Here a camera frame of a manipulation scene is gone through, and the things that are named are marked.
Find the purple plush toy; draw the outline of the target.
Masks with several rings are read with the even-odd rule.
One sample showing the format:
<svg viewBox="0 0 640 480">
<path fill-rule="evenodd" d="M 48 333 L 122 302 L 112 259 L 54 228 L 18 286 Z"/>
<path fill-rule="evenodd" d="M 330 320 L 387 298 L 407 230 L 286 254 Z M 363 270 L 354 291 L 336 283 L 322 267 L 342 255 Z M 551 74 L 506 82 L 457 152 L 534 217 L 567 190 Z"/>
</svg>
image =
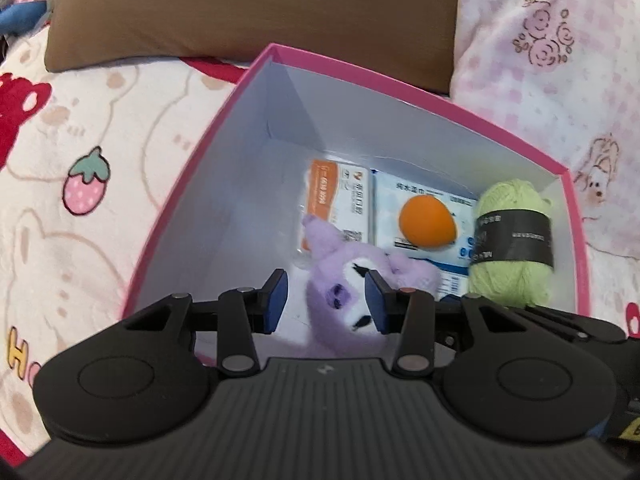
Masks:
<svg viewBox="0 0 640 480">
<path fill-rule="evenodd" d="M 303 218 L 303 229 L 311 258 L 306 304 L 312 339 L 337 358 L 386 358 L 394 338 L 374 326 L 364 277 L 376 271 L 390 287 L 436 295 L 442 272 L 428 261 L 346 240 L 336 226 L 313 214 Z"/>
</svg>

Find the orange makeup sponge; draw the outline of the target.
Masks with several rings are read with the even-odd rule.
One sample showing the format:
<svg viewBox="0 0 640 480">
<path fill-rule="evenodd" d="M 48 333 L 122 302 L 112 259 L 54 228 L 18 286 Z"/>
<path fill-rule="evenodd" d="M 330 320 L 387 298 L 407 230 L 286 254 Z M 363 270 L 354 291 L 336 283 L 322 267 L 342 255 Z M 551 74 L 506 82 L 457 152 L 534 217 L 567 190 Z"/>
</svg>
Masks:
<svg viewBox="0 0 640 480">
<path fill-rule="evenodd" d="M 439 248 L 452 244 L 458 236 L 456 222 L 447 207 L 431 195 L 411 197 L 402 206 L 399 229 L 410 244 Z"/>
</svg>

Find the green yarn ball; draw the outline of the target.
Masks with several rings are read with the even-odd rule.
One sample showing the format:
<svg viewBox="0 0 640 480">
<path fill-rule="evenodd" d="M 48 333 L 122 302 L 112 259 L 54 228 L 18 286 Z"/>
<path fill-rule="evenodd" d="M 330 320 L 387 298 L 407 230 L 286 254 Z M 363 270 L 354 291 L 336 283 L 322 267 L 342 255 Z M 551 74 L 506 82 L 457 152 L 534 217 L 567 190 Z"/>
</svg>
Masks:
<svg viewBox="0 0 640 480">
<path fill-rule="evenodd" d="M 543 306 L 554 272 L 550 203 L 524 180 L 498 182 L 475 206 L 469 291 L 503 306 Z"/>
</svg>

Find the pink cardboard box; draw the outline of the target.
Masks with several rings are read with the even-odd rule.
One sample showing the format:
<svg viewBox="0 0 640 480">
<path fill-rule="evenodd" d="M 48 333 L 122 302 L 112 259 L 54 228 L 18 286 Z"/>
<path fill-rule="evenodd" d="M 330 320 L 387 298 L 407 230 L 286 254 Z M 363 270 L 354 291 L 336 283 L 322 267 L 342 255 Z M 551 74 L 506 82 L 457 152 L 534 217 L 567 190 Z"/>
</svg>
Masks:
<svg viewBox="0 0 640 480">
<path fill-rule="evenodd" d="M 390 356 L 394 338 L 358 327 L 364 304 L 318 321 L 307 315 L 308 275 L 297 251 L 310 162 L 330 156 L 475 197 L 522 179 L 551 205 L 552 308 L 588 315 L 589 272 L 570 170 L 462 107 L 325 56 L 274 44 L 241 78 L 165 200 L 131 280 L 132 313 L 174 292 L 211 300 L 288 272 L 268 356 Z"/>
</svg>

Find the blue wet wipes pack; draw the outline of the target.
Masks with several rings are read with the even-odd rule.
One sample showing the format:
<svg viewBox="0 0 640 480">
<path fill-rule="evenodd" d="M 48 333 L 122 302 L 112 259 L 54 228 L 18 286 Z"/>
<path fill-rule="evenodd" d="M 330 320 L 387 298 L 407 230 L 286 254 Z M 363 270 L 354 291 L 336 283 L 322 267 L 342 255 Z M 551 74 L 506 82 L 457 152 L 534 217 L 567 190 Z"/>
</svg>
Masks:
<svg viewBox="0 0 640 480">
<path fill-rule="evenodd" d="M 430 188 L 372 169 L 372 214 L 370 240 L 386 252 L 397 250 L 413 259 L 427 260 L 442 271 L 439 293 L 462 295 L 468 291 L 469 265 L 474 255 L 474 207 L 476 200 Z M 446 209 L 456 226 L 452 242 L 433 248 L 409 242 L 400 229 L 400 212 L 414 196 L 431 196 Z"/>
</svg>

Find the orange white tissue pack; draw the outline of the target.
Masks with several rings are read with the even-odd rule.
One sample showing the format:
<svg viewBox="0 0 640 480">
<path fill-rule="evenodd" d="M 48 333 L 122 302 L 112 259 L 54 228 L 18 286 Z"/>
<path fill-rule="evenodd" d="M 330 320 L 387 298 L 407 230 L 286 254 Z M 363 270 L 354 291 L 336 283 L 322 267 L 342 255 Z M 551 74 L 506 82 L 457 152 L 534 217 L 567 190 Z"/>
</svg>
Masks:
<svg viewBox="0 0 640 480">
<path fill-rule="evenodd" d="M 363 166 L 315 158 L 305 174 L 302 217 L 326 220 L 346 240 L 370 243 L 372 211 L 371 171 Z"/>
</svg>

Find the bear print blanket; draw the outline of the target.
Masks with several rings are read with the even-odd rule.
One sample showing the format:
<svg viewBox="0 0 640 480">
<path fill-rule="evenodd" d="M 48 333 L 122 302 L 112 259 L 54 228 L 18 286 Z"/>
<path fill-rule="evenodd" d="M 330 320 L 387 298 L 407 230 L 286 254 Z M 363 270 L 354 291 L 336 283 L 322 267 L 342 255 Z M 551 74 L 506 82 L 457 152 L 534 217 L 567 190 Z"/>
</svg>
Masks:
<svg viewBox="0 0 640 480">
<path fill-rule="evenodd" d="M 48 438 L 43 364 L 122 317 L 134 270 L 183 166 L 241 66 L 138 58 L 51 73 L 49 33 L 1 66 L 1 455 Z"/>
</svg>

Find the brown pillow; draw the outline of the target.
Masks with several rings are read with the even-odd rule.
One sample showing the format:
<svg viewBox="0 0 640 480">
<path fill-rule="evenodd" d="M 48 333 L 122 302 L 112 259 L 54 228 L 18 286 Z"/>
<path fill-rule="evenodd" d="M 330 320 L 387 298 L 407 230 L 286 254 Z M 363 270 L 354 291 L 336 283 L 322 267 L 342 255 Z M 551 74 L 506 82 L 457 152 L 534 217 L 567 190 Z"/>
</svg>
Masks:
<svg viewBox="0 0 640 480">
<path fill-rule="evenodd" d="M 458 0 L 54 0 L 44 59 L 62 72 L 135 56 L 250 62 L 304 49 L 447 92 Z"/>
</svg>

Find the pink checkered pillow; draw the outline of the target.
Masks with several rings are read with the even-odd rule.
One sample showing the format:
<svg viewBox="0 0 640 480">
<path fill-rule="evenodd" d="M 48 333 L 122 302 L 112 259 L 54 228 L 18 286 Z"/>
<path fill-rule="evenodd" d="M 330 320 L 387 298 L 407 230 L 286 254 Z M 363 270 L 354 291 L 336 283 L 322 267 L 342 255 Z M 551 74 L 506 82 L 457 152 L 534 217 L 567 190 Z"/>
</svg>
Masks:
<svg viewBox="0 0 640 480">
<path fill-rule="evenodd" d="M 454 102 L 570 168 L 588 244 L 639 255 L 639 0 L 459 0 Z"/>
</svg>

